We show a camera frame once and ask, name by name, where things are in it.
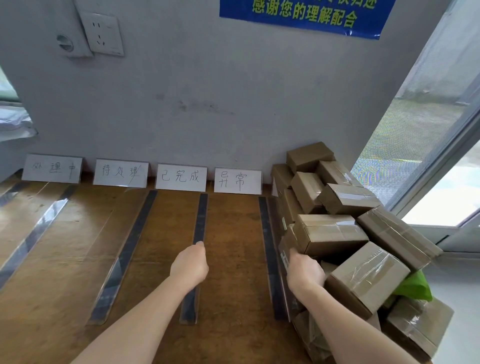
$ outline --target electrical outlet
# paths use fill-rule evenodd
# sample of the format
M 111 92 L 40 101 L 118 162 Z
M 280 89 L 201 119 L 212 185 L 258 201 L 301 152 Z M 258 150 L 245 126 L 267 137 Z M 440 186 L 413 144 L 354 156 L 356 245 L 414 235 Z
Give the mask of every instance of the electrical outlet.
M 123 56 L 119 23 L 115 16 L 80 12 L 80 18 L 92 52 Z

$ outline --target blue poster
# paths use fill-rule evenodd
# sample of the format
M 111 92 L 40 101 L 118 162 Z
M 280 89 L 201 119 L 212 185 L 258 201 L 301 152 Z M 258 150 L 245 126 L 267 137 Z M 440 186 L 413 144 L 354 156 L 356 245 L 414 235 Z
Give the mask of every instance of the blue poster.
M 220 0 L 222 18 L 379 39 L 395 0 Z

